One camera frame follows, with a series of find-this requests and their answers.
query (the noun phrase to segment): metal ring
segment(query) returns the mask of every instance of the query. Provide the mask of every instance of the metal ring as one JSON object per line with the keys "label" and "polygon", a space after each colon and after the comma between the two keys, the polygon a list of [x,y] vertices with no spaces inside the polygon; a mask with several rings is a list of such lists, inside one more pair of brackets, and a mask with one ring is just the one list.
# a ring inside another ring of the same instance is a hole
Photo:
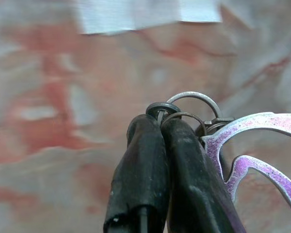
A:
{"label": "metal ring", "polygon": [[229,122],[219,122],[215,123],[214,125],[211,125],[207,128],[207,133],[211,132],[212,130],[219,128],[221,126],[226,126]]}
{"label": "metal ring", "polygon": [[179,116],[187,116],[187,117],[192,117],[192,118],[196,119],[196,120],[200,123],[201,127],[203,128],[204,135],[207,135],[207,129],[206,129],[206,126],[205,126],[203,120],[202,120],[201,118],[199,118],[198,116],[196,116],[196,115],[194,115],[194,114],[192,114],[192,113],[187,113],[187,112],[179,112],[179,113],[173,113],[173,114],[169,115],[169,116],[166,117],[166,119],[162,122],[161,127],[162,127],[163,124],[164,124],[165,122],[167,122],[168,120],[170,120],[170,119],[172,119],[172,118],[175,118],[175,117],[179,117]]}
{"label": "metal ring", "polygon": [[150,104],[145,111],[146,114],[153,116],[155,119],[157,119],[160,112],[167,112],[168,114],[173,114],[181,112],[181,110],[172,103],[155,102]]}
{"label": "metal ring", "polygon": [[[192,98],[202,100],[213,110],[213,113],[214,113],[216,118],[222,117],[221,110],[220,110],[219,106],[216,104],[216,102],[213,99],[211,99],[209,96],[206,96],[206,95],[199,93],[199,92],[195,92],[195,91],[181,92],[179,94],[174,95],[169,100],[167,100],[167,103],[173,103],[176,100],[181,99],[181,98],[185,98],[185,97],[192,97]],[[163,112],[160,112],[158,115],[158,118],[157,118],[157,121],[159,124],[162,122],[162,118],[163,118]]]}

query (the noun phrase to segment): purple bottle opener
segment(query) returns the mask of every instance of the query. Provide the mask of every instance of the purple bottle opener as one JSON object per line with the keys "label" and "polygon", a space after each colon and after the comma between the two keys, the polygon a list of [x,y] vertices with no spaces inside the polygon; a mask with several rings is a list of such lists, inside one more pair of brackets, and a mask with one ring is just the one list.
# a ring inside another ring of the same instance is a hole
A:
{"label": "purple bottle opener", "polygon": [[[206,153],[213,160],[222,179],[224,178],[219,161],[219,152],[222,145],[236,134],[254,129],[267,129],[291,136],[291,114],[257,113],[245,116],[232,121],[213,135],[202,137],[205,142]],[[235,200],[237,187],[249,168],[253,168],[267,177],[291,206],[291,180],[268,163],[248,155],[241,155],[234,159],[232,171],[225,182],[233,201]]]}

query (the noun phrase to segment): marble surface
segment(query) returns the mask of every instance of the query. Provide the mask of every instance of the marble surface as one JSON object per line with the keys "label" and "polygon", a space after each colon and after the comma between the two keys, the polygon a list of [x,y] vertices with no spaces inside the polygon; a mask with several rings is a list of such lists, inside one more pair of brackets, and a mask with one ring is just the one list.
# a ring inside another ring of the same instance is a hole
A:
{"label": "marble surface", "polygon": [[[154,101],[193,90],[225,116],[291,113],[291,0],[223,0],[222,23],[114,36],[80,35],[73,6],[0,0],[0,233],[102,232],[127,126]],[[291,178],[287,136],[246,132],[223,149]],[[291,209],[261,175],[250,172],[235,205],[249,233],[291,233]]]}

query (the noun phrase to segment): white tape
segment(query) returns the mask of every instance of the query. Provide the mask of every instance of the white tape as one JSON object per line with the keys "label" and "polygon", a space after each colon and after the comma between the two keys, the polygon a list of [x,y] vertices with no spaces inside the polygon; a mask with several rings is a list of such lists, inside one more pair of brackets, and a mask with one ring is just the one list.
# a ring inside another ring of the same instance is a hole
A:
{"label": "white tape", "polygon": [[177,21],[221,21],[216,0],[76,0],[76,3],[84,34],[114,34]]}

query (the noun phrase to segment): background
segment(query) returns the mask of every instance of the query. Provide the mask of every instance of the background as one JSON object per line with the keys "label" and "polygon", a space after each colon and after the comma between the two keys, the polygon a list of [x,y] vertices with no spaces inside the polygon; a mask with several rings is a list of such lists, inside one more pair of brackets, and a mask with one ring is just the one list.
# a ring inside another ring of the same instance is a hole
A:
{"label": "background", "polygon": [[[67,0],[0,0],[0,233],[100,233],[126,130],[155,101],[198,91],[225,116],[291,113],[291,0],[223,0],[222,23],[80,35]],[[179,107],[211,119],[198,100]],[[291,138],[224,146],[291,178]],[[249,233],[291,233],[291,209],[250,172],[237,211]]]}

